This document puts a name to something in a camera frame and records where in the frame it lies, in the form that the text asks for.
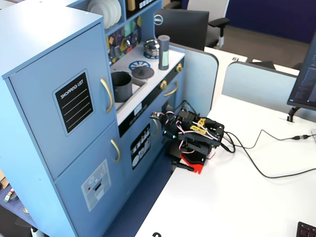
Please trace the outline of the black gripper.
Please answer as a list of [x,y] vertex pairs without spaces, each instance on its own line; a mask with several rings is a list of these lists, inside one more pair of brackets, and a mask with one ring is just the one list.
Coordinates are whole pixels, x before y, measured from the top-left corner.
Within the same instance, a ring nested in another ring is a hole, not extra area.
[[170,142],[170,146],[172,148],[179,148],[180,139],[178,138],[178,134],[183,134],[183,129],[180,128],[182,124],[183,118],[180,116],[176,116],[173,118],[169,118],[168,116],[161,117],[161,126],[162,126],[162,143],[166,144]]

